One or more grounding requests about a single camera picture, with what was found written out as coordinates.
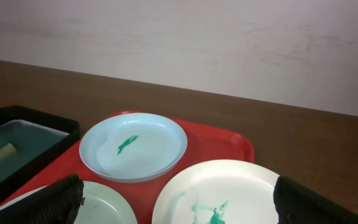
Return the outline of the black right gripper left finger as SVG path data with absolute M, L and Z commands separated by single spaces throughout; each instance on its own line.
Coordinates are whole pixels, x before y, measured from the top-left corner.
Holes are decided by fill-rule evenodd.
M 73 224 L 83 188 L 78 175 L 69 175 L 0 210 L 0 224 Z

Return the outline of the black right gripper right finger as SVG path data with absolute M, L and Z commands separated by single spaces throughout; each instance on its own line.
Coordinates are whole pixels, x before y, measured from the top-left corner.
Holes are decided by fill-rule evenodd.
M 278 224 L 358 224 L 358 215 L 280 176 L 273 191 Z

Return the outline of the pale green plate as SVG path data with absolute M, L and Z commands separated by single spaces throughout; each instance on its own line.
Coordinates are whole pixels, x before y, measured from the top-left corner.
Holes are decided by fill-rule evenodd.
M 84 181 L 84 204 L 73 224 L 136 223 L 136 217 L 128 202 L 115 190 L 96 182 Z M 44 188 L 31 190 L 0 207 L 0 210 Z

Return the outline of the white plate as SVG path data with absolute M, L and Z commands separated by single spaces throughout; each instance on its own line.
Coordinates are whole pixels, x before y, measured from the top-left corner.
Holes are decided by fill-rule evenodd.
M 221 159 L 175 175 L 154 206 L 153 224 L 278 223 L 273 191 L 278 174 L 250 162 Z

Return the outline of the light blue plate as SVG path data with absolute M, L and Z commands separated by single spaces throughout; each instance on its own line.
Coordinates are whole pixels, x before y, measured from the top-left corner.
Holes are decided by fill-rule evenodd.
M 186 152 L 188 138 L 173 120 L 150 113 L 105 119 L 80 141 L 79 155 L 96 175 L 113 182 L 138 183 L 173 169 Z

